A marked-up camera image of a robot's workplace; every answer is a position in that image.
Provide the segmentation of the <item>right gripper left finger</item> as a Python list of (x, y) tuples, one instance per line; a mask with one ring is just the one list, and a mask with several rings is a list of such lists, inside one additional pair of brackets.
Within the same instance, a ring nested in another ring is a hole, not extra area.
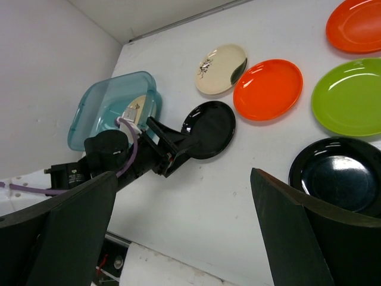
[(1, 285), (90, 285), (116, 192), (106, 172), (1, 217)]

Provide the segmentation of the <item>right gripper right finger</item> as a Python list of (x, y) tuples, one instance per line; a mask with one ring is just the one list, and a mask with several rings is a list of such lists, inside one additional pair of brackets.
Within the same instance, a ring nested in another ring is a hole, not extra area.
[(252, 197), (275, 285), (380, 285), (380, 219), (253, 168)]

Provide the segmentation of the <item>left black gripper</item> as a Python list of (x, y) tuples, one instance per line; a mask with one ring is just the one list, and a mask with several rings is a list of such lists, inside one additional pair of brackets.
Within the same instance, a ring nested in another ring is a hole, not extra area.
[[(198, 147), (201, 140), (192, 135), (168, 128), (153, 117), (146, 124), (158, 137), (155, 143), (145, 132), (138, 138), (137, 162), (132, 170), (118, 179), (124, 187), (146, 172), (169, 177), (190, 159), (188, 152)], [(133, 151), (133, 143), (119, 130), (106, 130), (84, 142), (85, 156), (77, 162), (55, 164), (45, 169), (50, 176), (50, 189), (73, 189), (104, 172), (118, 172), (127, 163)]]

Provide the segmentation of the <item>cream plate with floral pattern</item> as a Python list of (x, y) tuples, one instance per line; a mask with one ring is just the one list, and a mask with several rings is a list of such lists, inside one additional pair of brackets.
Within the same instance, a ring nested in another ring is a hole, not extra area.
[(158, 115), (157, 103), (154, 97), (150, 95), (141, 95), (135, 98), (127, 107), (137, 109), (135, 124), (141, 130), (148, 130), (147, 119)]

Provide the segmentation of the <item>cream plate with black patch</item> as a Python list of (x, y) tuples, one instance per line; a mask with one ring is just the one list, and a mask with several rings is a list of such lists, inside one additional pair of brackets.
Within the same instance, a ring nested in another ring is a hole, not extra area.
[(212, 96), (226, 92), (243, 75), (247, 63), (247, 53), (241, 46), (230, 43), (216, 47), (198, 64), (197, 90)]

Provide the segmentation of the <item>orange plate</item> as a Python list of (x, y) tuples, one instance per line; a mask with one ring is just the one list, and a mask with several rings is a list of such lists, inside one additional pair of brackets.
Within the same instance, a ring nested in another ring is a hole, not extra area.
[(334, 48), (343, 52), (379, 52), (380, 1), (343, 1), (327, 20), (326, 37)]
[(300, 69), (292, 62), (271, 59), (248, 69), (233, 92), (236, 111), (245, 119), (268, 121), (288, 112), (303, 89)]

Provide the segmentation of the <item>lime green plate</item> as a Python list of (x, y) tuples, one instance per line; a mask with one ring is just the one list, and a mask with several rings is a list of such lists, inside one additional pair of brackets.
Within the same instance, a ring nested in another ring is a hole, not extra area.
[(345, 136), (380, 134), (380, 58), (360, 58), (326, 73), (311, 95), (316, 120)]

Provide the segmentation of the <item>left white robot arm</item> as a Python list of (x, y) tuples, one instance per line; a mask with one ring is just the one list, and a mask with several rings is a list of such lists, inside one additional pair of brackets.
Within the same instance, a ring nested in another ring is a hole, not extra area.
[[(132, 164), (136, 163), (138, 151), (141, 147), (138, 147), (138, 138), (143, 138), (143, 132), (138, 129), (138, 127), (132, 123), (127, 121), (126, 119), (122, 119), (118, 117), (116, 120), (117, 123), (125, 125), (125, 127), (129, 130), (127, 135), (133, 139), (133, 151), (127, 163), (121, 168), (118, 172), (116, 172), (116, 176), (120, 179), (123, 175), (127, 174), (127, 171), (132, 170)], [(17, 185), (11, 182), (1, 182), (1, 216), (10, 214), (15, 212), (15, 207), (13, 207), (11, 202), (11, 197), (13, 196), (13, 192), (29, 192), (32, 194), (41, 194), (47, 196), (55, 196), (60, 195), (67, 192), (69, 189), (43, 189), (43, 188), (32, 188), (30, 186)]]

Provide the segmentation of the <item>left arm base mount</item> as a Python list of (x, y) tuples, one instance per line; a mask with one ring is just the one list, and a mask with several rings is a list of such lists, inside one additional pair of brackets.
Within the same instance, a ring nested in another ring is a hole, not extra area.
[(91, 285), (119, 285), (131, 242), (106, 232)]

